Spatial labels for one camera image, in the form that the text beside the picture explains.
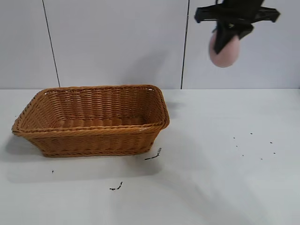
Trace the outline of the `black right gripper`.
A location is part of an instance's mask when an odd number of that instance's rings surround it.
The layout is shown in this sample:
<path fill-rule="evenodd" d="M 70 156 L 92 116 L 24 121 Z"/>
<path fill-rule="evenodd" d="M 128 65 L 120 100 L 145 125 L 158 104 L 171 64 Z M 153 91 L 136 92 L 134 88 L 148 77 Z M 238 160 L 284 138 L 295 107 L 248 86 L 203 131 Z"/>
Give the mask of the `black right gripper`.
<path fill-rule="evenodd" d="M 217 21 L 214 51 L 219 54 L 234 36 L 239 39 L 250 34 L 252 23 L 276 22 L 280 12 L 275 8 L 263 7 L 263 0 L 224 0 L 213 5 L 198 7 L 195 12 L 197 23 Z"/>

